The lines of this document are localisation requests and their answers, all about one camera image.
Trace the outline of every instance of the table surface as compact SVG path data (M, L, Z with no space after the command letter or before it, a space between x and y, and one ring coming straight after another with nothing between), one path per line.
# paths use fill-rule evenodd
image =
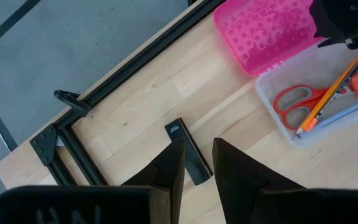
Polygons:
M254 82L230 55L209 15L77 121L73 129L110 185L125 182L169 145L164 126L181 117L211 167L213 139L220 137L305 187L358 189L358 122L307 149L296 149L281 135ZM59 155L75 180L86 185L67 150L59 150ZM7 189L55 184L28 141L0 161L0 178ZM196 187L186 173L183 191L180 223L224 223L214 178Z

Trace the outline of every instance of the scissor handle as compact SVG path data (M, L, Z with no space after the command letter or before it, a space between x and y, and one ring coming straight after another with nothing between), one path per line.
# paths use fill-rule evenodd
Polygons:
M280 99L287 93L296 90L296 89L304 89L307 92L307 95L300 98L299 100L297 100L296 102L292 103L291 105L289 105L287 108L285 108L284 110L280 109L278 107L278 102L280 101ZM287 88L285 90L283 90L280 94L278 94L274 100L273 100L273 108L274 111L281 115L282 117L282 122L284 124L284 126L288 129L296 129L298 127L294 127L291 126L288 121L287 121L287 116L295 110L308 110L308 112L310 112L318 103L319 99L326 93L327 89L313 89L312 87L308 86L308 85L295 85L292 86L290 88Z

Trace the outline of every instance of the scissors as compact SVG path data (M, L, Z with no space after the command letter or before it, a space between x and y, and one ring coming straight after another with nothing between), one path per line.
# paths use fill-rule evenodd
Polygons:
M306 96L303 96L292 103L290 103L286 108L280 108L278 106L280 100L282 100L283 96L287 93L293 91L304 91ZM295 111L305 111L305 117L310 113L310 111L317 105L319 100L324 96L324 94L328 91L328 88L323 89L315 89L308 85L295 85L290 88L287 88L280 92L275 99L273 100L273 109L274 111L282 117L282 122L284 126L291 130L296 130L298 126L291 125L287 118L288 116L294 115ZM353 93L351 89L345 86L340 92L338 96L344 96Z

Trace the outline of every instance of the clear plastic tray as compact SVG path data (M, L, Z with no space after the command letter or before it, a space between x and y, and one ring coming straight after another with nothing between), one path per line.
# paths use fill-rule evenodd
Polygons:
M329 133L344 128L358 120L358 110L320 129L311 131L305 137L295 138L295 132L287 129L276 114L272 103L274 98L284 89L297 84L306 84L313 88L327 88L340 76L358 50L349 50L344 44L336 44L318 49L312 46L298 55L287 60L275 70L258 77L255 89L277 123L281 132L290 144L295 147L306 147ZM355 95L336 98L329 106L323 117L331 116L355 103Z

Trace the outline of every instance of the orange pencil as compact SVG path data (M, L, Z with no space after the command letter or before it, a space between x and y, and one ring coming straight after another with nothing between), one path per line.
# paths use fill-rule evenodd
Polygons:
M302 122L301 126L296 130L296 134L300 134L303 131L311 130L318 121L318 113L324 108L326 103L332 101L331 99L336 96L336 92L342 86L342 84L348 80L348 78L354 74L355 68L358 67L358 54L342 72L337 80L329 87L328 91L318 101L317 105L311 110L306 119Z

